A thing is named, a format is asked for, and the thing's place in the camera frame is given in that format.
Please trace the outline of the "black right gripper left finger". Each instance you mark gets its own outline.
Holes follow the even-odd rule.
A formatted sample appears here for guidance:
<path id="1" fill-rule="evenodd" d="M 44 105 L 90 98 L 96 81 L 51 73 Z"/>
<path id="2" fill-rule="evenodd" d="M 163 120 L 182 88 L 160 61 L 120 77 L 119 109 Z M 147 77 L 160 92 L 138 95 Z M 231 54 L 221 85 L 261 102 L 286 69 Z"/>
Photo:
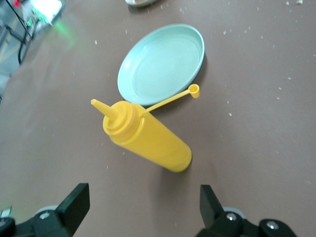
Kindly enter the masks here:
<path id="1" fill-rule="evenodd" d="M 17 225 L 18 237 L 72 237 L 89 211 L 89 185 L 78 184 L 58 205 L 40 209 Z"/>

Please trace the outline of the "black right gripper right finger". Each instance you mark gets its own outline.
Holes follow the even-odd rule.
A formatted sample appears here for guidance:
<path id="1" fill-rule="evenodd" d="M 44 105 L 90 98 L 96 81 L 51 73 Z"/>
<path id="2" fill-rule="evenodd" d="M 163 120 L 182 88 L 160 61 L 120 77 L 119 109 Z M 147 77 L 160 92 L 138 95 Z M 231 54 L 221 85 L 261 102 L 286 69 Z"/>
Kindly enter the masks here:
<path id="1" fill-rule="evenodd" d="M 223 207 L 210 185 L 200 186 L 200 214 L 204 229 L 199 237 L 258 237 L 259 228 L 238 209 Z"/>

